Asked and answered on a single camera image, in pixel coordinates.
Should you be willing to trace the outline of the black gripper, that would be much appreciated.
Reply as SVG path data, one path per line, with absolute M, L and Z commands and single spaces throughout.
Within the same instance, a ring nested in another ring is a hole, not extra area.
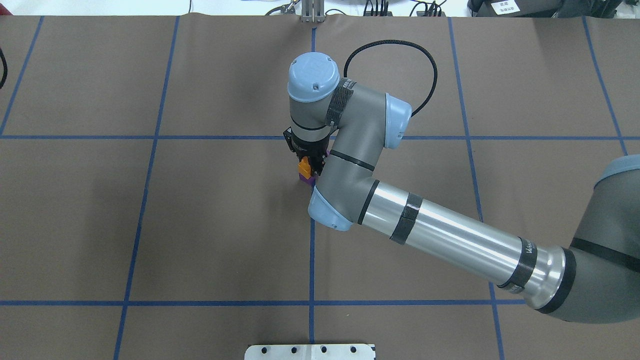
M 302 157 L 310 157 L 313 166 L 320 163 L 322 155 L 329 148 L 330 135 L 319 140 L 308 141 L 295 135 L 292 127 L 289 127 L 284 130 L 283 137 L 288 148 L 292 153 L 295 153 L 298 160 Z

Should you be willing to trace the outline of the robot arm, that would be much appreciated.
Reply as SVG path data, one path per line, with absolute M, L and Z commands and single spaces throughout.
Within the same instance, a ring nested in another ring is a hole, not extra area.
M 347 231 L 359 224 L 521 296 L 566 322 L 639 317 L 639 155 L 608 164 L 570 246 L 539 246 L 374 178 L 383 149 L 400 145 L 411 106 L 339 75 L 307 52 L 289 67 L 286 141 L 317 173 L 312 219 Z

